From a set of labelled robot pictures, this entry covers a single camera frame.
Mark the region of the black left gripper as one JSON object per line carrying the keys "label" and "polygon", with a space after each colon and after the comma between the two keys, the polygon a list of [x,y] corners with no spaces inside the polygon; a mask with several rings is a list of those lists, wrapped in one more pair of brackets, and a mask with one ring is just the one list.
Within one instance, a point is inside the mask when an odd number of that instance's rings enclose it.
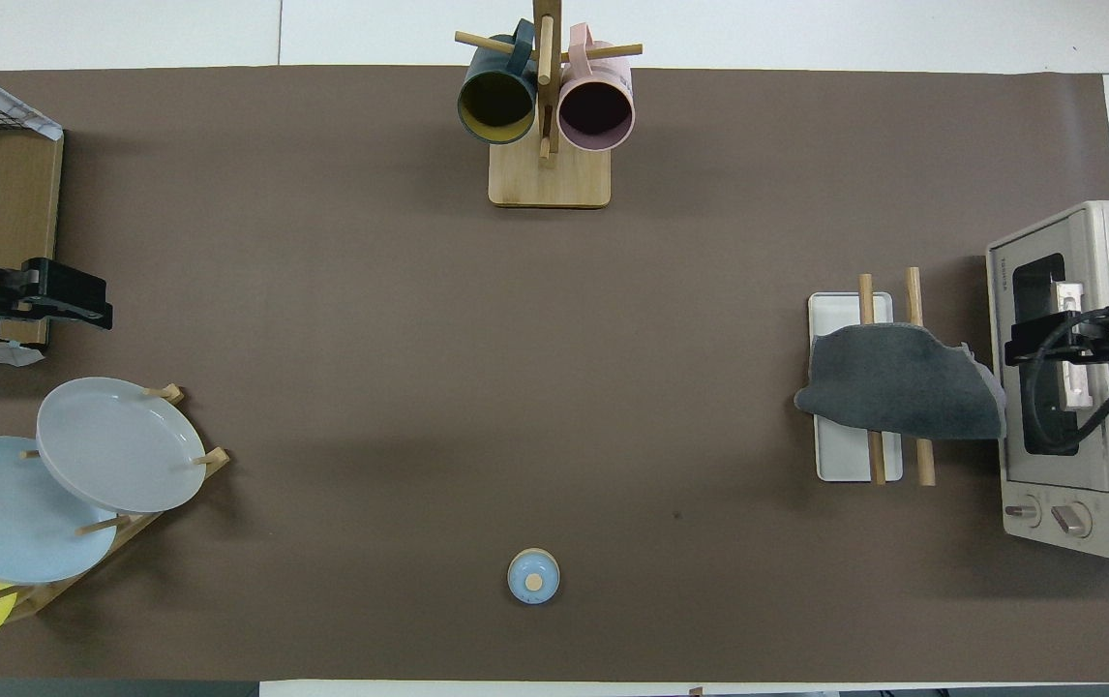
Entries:
{"label": "black left gripper", "polygon": [[0,323],[63,320],[113,326],[106,282],[50,257],[31,257],[18,269],[0,267]]}

